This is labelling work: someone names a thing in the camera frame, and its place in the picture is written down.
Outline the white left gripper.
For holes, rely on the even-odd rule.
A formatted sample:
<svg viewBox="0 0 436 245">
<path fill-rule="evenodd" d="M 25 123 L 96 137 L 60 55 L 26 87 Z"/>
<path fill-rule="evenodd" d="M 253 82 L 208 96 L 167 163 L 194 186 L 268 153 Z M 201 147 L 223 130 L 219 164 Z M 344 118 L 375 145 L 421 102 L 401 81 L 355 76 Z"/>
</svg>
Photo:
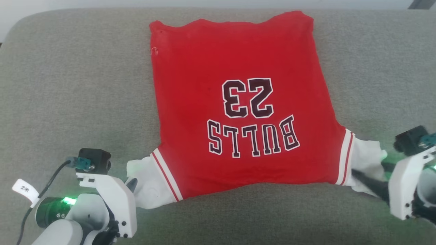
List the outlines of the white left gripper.
<svg viewBox="0 0 436 245">
<path fill-rule="evenodd" d="M 76 173 L 82 178 L 79 185 L 95 188 L 114 214 L 115 221 L 119 222 L 119 231 L 122 236 L 132 238 L 137 232 L 137 210 L 135 202 L 135 189 L 137 178 L 126 180 L 126 185 L 120 178 L 106 174 Z"/>
</svg>

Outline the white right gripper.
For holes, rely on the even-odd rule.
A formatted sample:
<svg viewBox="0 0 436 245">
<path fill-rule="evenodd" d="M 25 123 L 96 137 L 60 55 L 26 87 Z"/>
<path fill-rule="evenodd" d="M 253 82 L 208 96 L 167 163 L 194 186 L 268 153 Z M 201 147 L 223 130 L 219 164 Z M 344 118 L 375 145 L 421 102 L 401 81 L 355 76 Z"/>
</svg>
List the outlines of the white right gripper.
<svg viewBox="0 0 436 245">
<path fill-rule="evenodd" d="M 384 173 L 391 174 L 389 182 L 373 179 L 356 169 L 352 169 L 352 176 L 386 202 L 393 216 L 406 220 L 412 217 L 412 201 L 424 166 L 434 159 L 433 146 L 397 164 L 381 162 Z"/>
</svg>

